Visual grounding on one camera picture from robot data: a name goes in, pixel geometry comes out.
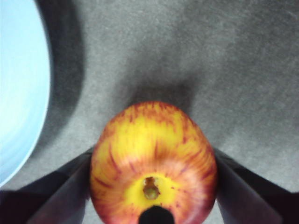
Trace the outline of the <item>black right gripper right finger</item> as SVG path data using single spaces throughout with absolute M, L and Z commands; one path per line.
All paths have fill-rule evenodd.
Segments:
M 214 149 L 217 203 L 226 224 L 297 224 L 299 194 L 292 193 Z

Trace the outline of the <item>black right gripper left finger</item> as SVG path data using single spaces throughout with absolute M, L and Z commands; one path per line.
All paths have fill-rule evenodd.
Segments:
M 1 190 L 2 224 L 80 224 L 93 148 L 18 190 Z

